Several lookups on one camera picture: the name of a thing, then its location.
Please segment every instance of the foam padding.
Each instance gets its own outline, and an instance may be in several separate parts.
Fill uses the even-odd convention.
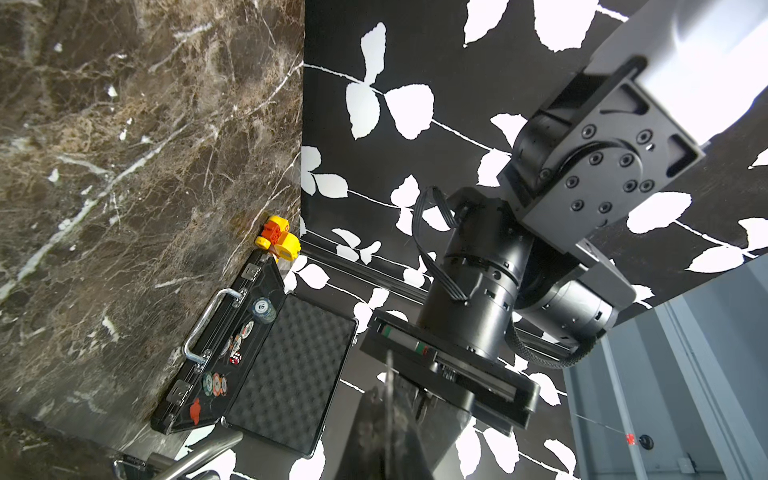
[[[312,453],[356,328],[353,320],[289,295],[227,423]]]

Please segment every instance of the black and white floral backdrop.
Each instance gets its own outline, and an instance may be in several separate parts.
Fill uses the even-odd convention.
[[[302,241],[427,290],[431,279],[410,230],[419,192],[432,184],[445,192],[475,186],[495,196],[495,176],[526,119],[644,3],[307,2]],[[592,238],[637,291],[621,321],[768,248],[766,126],[763,93],[711,139],[705,160]],[[450,232],[434,208],[424,220],[431,227],[423,229],[424,245],[440,257]],[[408,321],[419,314],[419,305],[305,257],[293,264],[286,289],[354,316],[359,334],[375,308]],[[554,342],[519,316],[514,321]],[[473,422],[440,478],[577,478],[561,372],[527,365],[508,350],[500,361],[541,384],[537,414],[511,438]],[[351,350],[315,456],[283,463],[291,480],[336,474],[359,395],[382,371],[359,346]]]

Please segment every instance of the white leaf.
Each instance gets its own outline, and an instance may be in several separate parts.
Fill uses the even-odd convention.
[[[299,270],[298,275],[315,290],[320,290],[328,283],[328,276],[320,265],[313,263]]]
[[[731,245],[721,247],[712,247],[706,249],[701,255],[694,258],[688,268],[691,272],[698,273],[719,273],[744,263],[744,255],[741,249]]]
[[[534,0],[534,28],[552,51],[579,48],[594,18],[598,0]]]
[[[293,263],[291,263],[290,271],[298,272],[299,270],[305,267],[307,261],[309,261],[309,258],[307,258],[306,255],[299,255],[298,257],[296,257]]]
[[[559,339],[554,338],[552,335],[546,332],[544,332],[544,335],[541,336],[541,339],[549,343],[560,343]]]
[[[488,30],[498,25],[509,0],[469,0],[467,22],[464,24],[464,46],[485,37]]]
[[[373,30],[360,39],[362,56],[366,60],[366,77],[362,80],[366,85],[376,81],[376,75],[384,71],[384,51],[386,50],[386,27],[379,22]]]
[[[570,448],[565,446],[560,440],[553,439],[545,440],[544,446],[563,462],[563,465],[565,465],[569,474],[574,474],[574,470],[576,469],[576,455],[574,455]]]
[[[379,123],[379,99],[370,87],[352,82],[346,86],[346,110],[352,123],[352,136],[365,137]]]
[[[739,225],[746,230],[747,250],[759,250],[768,247],[768,220],[764,218],[745,218]]]
[[[526,122],[528,121],[522,115],[498,114],[491,119],[491,123],[496,125],[507,138],[509,147],[515,146],[515,139]]]
[[[323,159],[320,156],[320,151],[317,147],[308,147],[303,145],[301,147],[301,171],[311,172],[320,166]]]
[[[368,329],[368,322],[371,320],[373,310],[363,302],[358,302],[352,310],[355,318],[358,320],[357,333],[363,333]]]
[[[299,458],[293,463],[288,474],[288,480],[319,480],[325,466],[326,454],[321,439],[317,442],[315,455],[312,455],[312,458]]]
[[[349,187],[341,176],[336,174],[312,174],[317,182],[317,190],[324,197],[347,198]]]
[[[420,193],[419,183],[413,175],[409,175],[399,187],[392,190],[392,193],[389,194],[389,200],[400,208],[413,207]]]
[[[760,154],[757,155],[757,159],[748,168],[752,170],[755,167],[762,167],[764,165],[768,165],[768,150],[760,152]]]
[[[407,284],[413,285],[416,288],[420,288],[425,282],[424,276],[413,268],[406,268],[403,270],[402,279],[405,280]]]
[[[532,373],[528,376],[531,380],[538,383],[541,389],[538,391],[538,395],[549,405],[560,405],[560,396],[558,390],[554,387],[552,379],[547,376],[546,373]]]
[[[360,237],[350,232],[349,230],[344,230],[343,228],[334,228],[331,231],[334,232],[339,237],[342,237],[346,242],[346,244],[352,248],[355,248],[358,245],[360,245]]]
[[[396,316],[399,319],[405,320],[406,322],[408,321],[408,317],[403,312],[398,310],[387,310],[386,312]]]
[[[373,289],[373,294],[371,295],[371,300],[368,302],[368,306],[371,307],[371,309],[379,308],[381,305],[384,305],[384,302],[388,298],[389,290],[375,288]]]
[[[518,451],[518,441],[515,433],[512,432],[506,436],[494,429],[486,429],[482,436],[491,449],[491,453],[496,458],[496,463],[507,473],[515,471],[515,464],[520,461],[520,452]]]
[[[347,245],[336,245],[336,255],[339,257],[344,257],[347,260],[351,260],[353,262],[356,262],[358,259],[357,252],[349,248]]]
[[[654,296],[654,292],[645,285],[633,285],[632,288],[634,288],[636,294],[634,302],[639,303],[649,310],[652,309],[653,307],[648,302],[645,302],[645,300]]]
[[[414,140],[432,123],[435,96],[427,85],[412,84],[384,94],[395,127],[408,140]]]
[[[400,230],[405,235],[413,235],[413,232],[411,230],[413,222],[413,214],[410,210],[407,208],[401,208],[400,209],[400,216],[397,219],[397,223],[395,223],[395,227],[397,227],[397,230]]]
[[[219,478],[229,478],[232,476],[232,473],[235,471],[235,464],[237,463],[237,455],[235,452],[232,451],[232,449],[226,450],[221,455],[217,456],[207,464],[203,465],[202,468],[199,470],[196,470],[192,473],[187,473],[188,478],[194,478],[196,475],[199,475],[202,472],[207,472],[208,470],[214,470],[216,473],[219,474]]]
[[[480,438],[475,431],[475,417],[471,417],[469,423],[462,430],[462,434],[456,439],[458,450],[459,468],[464,478],[475,473],[480,463]]]
[[[445,219],[442,217],[440,209],[437,208],[436,205],[432,208],[424,210],[422,218],[430,227],[434,228],[438,232],[447,232],[448,230],[451,230],[448,227],[448,224],[445,222]]]
[[[360,250],[360,258],[362,259],[362,262],[365,265],[368,265],[371,263],[371,260],[373,260],[373,254],[379,251],[379,248],[382,247],[382,243],[378,240],[371,243],[369,247],[363,248]]]
[[[659,192],[637,205],[629,213],[627,228],[632,233],[647,233],[654,228],[669,227],[690,207],[690,194]]]
[[[293,292],[296,289],[296,274],[294,272],[286,273],[286,277],[283,279],[283,292]]]
[[[495,148],[483,155],[478,167],[478,185],[498,187],[498,174],[509,162],[509,155]]]

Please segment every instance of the black cable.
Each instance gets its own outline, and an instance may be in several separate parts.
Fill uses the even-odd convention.
[[[510,320],[507,327],[507,333],[504,334],[504,340],[509,348],[520,356],[524,360],[533,362],[536,365],[544,366],[549,369],[562,370],[567,369],[570,366],[576,365],[581,359],[583,359],[589,352],[592,351],[594,345],[598,342],[598,338],[588,340],[582,343],[578,348],[563,360],[553,360],[545,356],[541,356],[533,350],[529,349],[520,340],[515,328],[515,324]]]
[[[435,204],[437,205],[438,210],[440,210],[440,214],[442,215],[442,218],[445,220],[445,223],[448,225],[448,227],[458,227],[458,221],[456,221],[455,217],[451,213],[451,209],[448,207],[448,203],[445,201],[445,196],[442,194],[439,188],[431,186],[419,194],[419,198],[416,199],[416,203],[413,206],[413,219],[411,220],[411,233],[413,235],[413,241],[416,243],[416,249],[419,250],[420,257],[422,260],[424,260],[424,265],[427,267],[427,271],[430,275],[435,277],[435,280],[440,282],[440,285],[442,285],[447,294],[451,297],[451,300],[466,302],[469,300],[469,297],[466,296],[464,292],[462,292],[461,287],[456,285],[456,282],[454,282],[453,279],[448,276],[448,274],[444,272],[443,269],[440,268],[434,260],[432,260],[432,258],[427,254],[427,251],[424,250],[424,247],[422,247],[421,242],[419,242],[419,228],[421,227],[422,214],[424,214],[424,206],[426,204],[427,194],[429,194],[429,192],[432,192],[432,197],[435,199]]]

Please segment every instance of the red sticker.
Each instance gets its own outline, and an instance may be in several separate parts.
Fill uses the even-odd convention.
[[[195,425],[200,423],[200,399],[195,399],[194,403],[190,406],[190,418]]]

